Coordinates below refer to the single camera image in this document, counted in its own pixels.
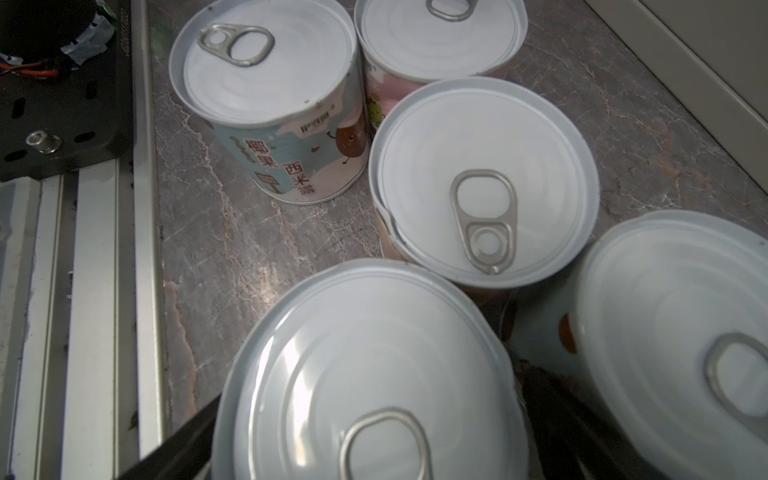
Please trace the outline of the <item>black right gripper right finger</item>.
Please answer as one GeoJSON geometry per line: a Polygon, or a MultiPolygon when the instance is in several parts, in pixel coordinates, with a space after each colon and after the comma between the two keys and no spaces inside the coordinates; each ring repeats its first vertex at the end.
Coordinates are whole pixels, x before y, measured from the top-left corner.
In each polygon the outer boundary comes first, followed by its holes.
{"type": "Polygon", "coordinates": [[[546,479],[646,479],[629,442],[553,375],[523,362],[522,397],[546,479]]]}

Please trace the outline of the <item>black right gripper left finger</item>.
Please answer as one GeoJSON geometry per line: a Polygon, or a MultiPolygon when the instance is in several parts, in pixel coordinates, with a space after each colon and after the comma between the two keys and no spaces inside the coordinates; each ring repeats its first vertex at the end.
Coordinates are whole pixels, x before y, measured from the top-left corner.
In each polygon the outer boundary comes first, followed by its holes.
{"type": "Polygon", "coordinates": [[[221,396],[215,397],[120,480],[195,479],[211,459],[221,396]]]}

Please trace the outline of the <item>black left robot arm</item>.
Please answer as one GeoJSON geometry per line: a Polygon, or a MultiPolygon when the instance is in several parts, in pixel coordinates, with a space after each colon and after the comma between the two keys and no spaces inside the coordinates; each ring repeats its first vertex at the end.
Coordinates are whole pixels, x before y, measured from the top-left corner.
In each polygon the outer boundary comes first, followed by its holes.
{"type": "Polygon", "coordinates": [[[1,179],[36,180],[134,142],[128,1],[1,4],[1,179]]]}

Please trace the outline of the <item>white lid can blue label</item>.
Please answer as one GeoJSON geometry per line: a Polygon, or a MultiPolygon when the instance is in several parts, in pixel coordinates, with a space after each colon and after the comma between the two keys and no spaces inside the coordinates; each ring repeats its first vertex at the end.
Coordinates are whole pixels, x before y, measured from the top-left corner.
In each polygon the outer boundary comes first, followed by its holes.
{"type": "Polygon", "coordinates": [[[767,241],[663,210],[521,291],[508,348],[671,479],[767,475],[767,241]]]}

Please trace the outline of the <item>grey metal cabinet box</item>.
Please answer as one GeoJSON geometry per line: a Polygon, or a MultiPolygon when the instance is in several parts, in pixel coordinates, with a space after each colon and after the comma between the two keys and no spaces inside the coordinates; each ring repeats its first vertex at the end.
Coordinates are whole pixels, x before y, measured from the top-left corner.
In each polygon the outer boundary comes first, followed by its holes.
{"type": "Polygon", "coordinates": [[[589,6],[761,187],[767,186],[767,4],[589,6]]]}

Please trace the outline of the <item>white lid can pink label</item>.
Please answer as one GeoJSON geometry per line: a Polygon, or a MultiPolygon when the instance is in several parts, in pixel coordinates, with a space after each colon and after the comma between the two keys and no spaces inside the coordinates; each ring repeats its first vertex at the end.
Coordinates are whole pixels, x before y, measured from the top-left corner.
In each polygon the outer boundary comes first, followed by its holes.
{"type": "Polygon", "coordinates": [[[355,4],[369,123],[435,81],[501,78],[528,30],[520,0],[371,0],[355,4]]]}

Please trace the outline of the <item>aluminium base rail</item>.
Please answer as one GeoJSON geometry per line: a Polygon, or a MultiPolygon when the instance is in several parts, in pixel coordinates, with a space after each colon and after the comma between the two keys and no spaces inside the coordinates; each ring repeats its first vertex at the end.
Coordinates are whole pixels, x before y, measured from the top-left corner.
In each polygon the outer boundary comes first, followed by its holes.
{"type": "Polygon", "coordinates": [[[116,479],[168,433],[150,22],[128,2],[132,148],[1,179],[5,479],[116,479]]]}

